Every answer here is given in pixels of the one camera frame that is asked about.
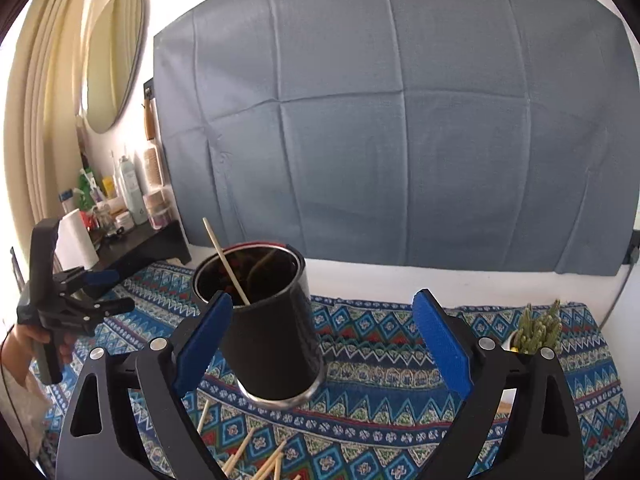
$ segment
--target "mirror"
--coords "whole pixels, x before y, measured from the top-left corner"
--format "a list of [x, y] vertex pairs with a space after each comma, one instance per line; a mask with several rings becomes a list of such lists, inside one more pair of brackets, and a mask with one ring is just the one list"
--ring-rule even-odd
[[91, 33], [82, 108], [98, 134], [120, 117], [135, 81], [144, 40], [144, 0], [110, 0]]

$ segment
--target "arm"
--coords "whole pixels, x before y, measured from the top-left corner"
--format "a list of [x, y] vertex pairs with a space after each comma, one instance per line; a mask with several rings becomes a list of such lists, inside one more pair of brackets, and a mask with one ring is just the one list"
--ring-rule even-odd
[[[3, 377], [0, 374], [0, 413], [25, 452], [27, 450], [30, 452], [32, 459], [37, 456], [40, 449], [44, 434], [44, 415], [49, 409], [49, 401], [40, 390], [38, 381], [29, 371], [33, 358], [31, 346], [34, 340], [47, 343], [49, 334], [39, 327], [16, 325], [5, 338], [0, 353], [0, 365], [4, 375]], [[75, 339], [67, 335], [65, 344], [58, 349], [60, 359], [65, 364], [71, 362], [74, 342]], [[27, 442], [20, 424], [26, 434]]]

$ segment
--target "cactus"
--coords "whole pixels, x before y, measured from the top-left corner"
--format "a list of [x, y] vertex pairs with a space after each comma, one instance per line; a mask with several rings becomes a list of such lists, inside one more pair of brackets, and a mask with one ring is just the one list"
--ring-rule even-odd
[[529, 303], [520, 316], [511, 345], [524, 354], [535, 354], [543, 346], [558, 352], [558, 340], [562, 332], [559, 313], [560, 300], [555, 300], [547, 312], [534, 319]]

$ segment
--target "gray fabric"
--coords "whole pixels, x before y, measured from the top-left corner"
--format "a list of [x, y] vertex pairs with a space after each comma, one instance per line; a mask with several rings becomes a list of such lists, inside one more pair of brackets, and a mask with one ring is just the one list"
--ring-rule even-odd
[[638, 74], [596, 0], [207, 0], [160, 32], [190, 242], [614, 274], [638, 200]]

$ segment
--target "blue patterned fabric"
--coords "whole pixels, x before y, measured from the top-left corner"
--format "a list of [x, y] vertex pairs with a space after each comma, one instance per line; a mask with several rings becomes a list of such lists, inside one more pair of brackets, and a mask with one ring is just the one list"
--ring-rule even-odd
[[[130, 296], [136, 309], [108, 319], [95, 338], [78, 342], [64, 380], [49, 387], [54, 406], [41, 453], [53, 478], [56, 447], [82, 363], [94, 346], [110, 353], [142, 348], [156, 336], [168, 336], [184, 316], [198, 309], [191, 301], [192, 271], [153, 264], [115, 287], [108, 298]], [[447, 391], [422, 344], [411, 307], [405, 304], [313, 297], [314, 322], [327, 365], [326, 383], [311, 402], [288, 412], [257, 408], [240, 393], [230, 370], [216, 354], [200, 388], [212, 398], [203, 430], [210, 452], [224, 462], [251, 428], [257, 428], [231, 477], [248, 478], [286, 438], [283, 478], [406, 480], [415, 476], [440, 443], [460, 406]], [[548, 306], [534, 307], [534, 314]], [[464, 319], [477, 336], [504, 340], [516, 328], [521, 309], [463, 306], [450, 313]], [[562, 307], [559, 359], [575, 399], [586, 478], [607, 461], [628, 429], [626, 403], [609, 349], [588, 308]], [[138, 429], [152, 465], [171, 469], [153, 431], [139, 392], [130, 395]], [[191, 392], [184, 405], [194, 424], [204, 396]], [[508, 416], [497, 415], [473, 474], [490, 467]]]

